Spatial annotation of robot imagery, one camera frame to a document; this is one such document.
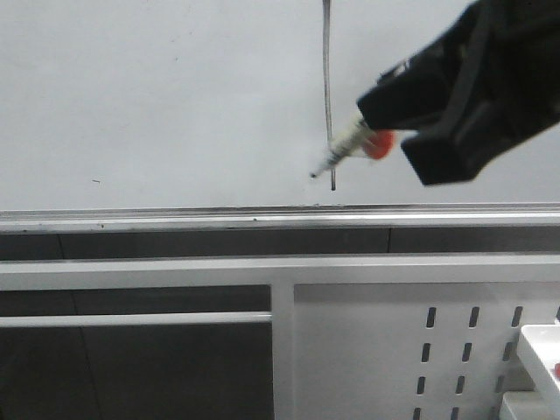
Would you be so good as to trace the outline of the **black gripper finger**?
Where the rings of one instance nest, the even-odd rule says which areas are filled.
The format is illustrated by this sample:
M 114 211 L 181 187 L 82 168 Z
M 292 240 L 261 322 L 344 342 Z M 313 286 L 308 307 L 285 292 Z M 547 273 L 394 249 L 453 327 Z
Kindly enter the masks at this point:
M 493 1 L 469 4 L 431 44 L 382 74 L 356 102 L 372 129 L 494 131 L 484 97 Z
M 441 119 L 403 141 L 421 182 L 466 182 L 559 122 L 559 29 L 472 37 Z

